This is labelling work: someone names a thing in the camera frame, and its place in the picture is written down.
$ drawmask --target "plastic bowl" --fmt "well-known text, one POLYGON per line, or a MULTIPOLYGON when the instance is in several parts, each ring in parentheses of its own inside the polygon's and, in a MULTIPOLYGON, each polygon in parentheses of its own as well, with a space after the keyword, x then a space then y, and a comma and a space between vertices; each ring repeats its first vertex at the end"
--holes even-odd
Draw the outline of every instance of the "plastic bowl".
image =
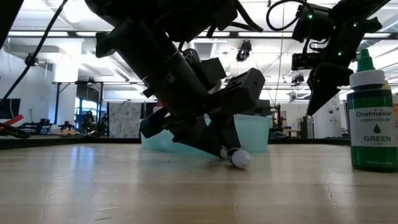
MULTIPOLYGON (((234 116, 236 130, 238 132, 241 148, 249 153, 265 152, 268 145, 270 117, 248 116, 237 114, 234 116)), ((194 147, 186 146, 172 141, 173 134, 168 130, 147 139, 141 135, 144 149, 156 149, 165 152, 207 154, 194 147)))

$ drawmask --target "speckled panel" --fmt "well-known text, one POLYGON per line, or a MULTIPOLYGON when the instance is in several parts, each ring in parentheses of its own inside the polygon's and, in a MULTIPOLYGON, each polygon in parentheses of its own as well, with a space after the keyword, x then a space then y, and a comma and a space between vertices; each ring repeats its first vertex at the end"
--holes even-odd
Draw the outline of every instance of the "speckled panel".
POLYGON ((109 136, 111 138, 138 138, 141 103, 109 104, 109 136))

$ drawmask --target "white marker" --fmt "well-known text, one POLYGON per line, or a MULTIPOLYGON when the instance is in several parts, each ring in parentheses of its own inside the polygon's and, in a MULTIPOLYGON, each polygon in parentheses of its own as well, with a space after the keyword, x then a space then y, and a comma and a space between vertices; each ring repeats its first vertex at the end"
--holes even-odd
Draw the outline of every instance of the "white marker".
POLYGON ((223 147, 220 151, 220 154, 222 158, 230 161, 232 165, 240 169, 248 168, 251 164, 250 154, 243 149, 226 149, 223 147))

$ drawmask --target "ceiling light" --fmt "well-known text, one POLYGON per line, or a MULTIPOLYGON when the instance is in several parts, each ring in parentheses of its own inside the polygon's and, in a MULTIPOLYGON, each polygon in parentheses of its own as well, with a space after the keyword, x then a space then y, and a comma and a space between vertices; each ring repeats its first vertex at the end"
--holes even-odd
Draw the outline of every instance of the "ceiling light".
POLYGON ((206 39, 195 39, 192 41, 194 44, 226 44, 226 40, 206 40, 206 39))
POLYGON ((82 36, 82 37, 95 37, 97 32, 76 32, 76 35, 82 36))
POLYGON ((394 7, 394 6, 384 6, 381 9, 398 9, 398 7, 394 7))
POLYGON ((83 0, 69 1, 64 8, 65 17, 71 23, 77 23, 86 18, 87 14, 91 13, 86 2, 83 0))
MULTIPOLYGON (((10 36, 14 37, 42 37, 44 32, 37 31, 10 31, 8 33, 10 36)), ((67 32, 49 32, 49 37, 67 37, 67 32)))
POLYGON ((140 102, 140 103, 145 103, 145 102, 157 102, 157 99, 131 99, 131 100, 114 100, 114 99, 104 99, 104 101, 112 101, 112 102, 124 102, 124 101, 130 101, 130 102, 140 102))
POLYGON ((130 85, 129 82, 104 82, 104 85, 130 85))
MULTIPOLYGON (((198 37, 206 37, 207 32, 201 32, 198 37)), ((214 32, 213 37, 229 37, 229 32, 214 32)))
POLYGON ((365 34, 365 38, 386 38, 389 37, 391 34, 381 34, 381 33, 375 33, 375 34, 365 34))
POLYGON ((240 32, 239 37, 292 37, 291 32, 240 32))

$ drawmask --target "red object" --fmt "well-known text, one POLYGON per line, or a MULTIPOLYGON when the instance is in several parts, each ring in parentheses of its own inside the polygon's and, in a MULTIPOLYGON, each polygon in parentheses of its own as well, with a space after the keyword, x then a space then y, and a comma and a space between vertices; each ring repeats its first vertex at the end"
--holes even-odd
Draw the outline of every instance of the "red object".
POLYGON ((22 121, 22 119, 24 119, 24 117, 23 117, 22 115, 18 115, 18 116, 16 116, 14 119, 11 119, 11 120, 9 120, 9 121, 4 122, 4 124, 5 124, 5 125, 13 125, 13 124, 17 123, 18 121, 22 121))

